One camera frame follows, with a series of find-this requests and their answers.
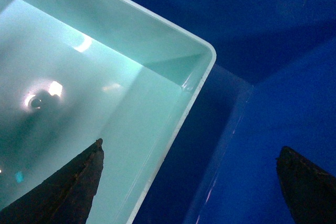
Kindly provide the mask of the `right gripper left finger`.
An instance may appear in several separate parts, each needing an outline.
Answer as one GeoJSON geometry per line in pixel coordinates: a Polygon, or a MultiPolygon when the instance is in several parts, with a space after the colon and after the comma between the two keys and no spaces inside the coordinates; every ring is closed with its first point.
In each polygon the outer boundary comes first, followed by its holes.
{"type": "Polygon", "coordinates": [[[103,171],[100,138],[1,210],[1,223],[86,223],[103,171]]]}

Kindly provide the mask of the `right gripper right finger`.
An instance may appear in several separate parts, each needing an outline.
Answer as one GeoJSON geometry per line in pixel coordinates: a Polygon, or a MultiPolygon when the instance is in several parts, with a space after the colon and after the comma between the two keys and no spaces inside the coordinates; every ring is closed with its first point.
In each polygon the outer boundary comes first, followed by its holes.
{"type": "Polygon", "coordinates": [[[335,177],[289,146],[276,158],[281,192],[295,223],[335,223],[335,177]]]}

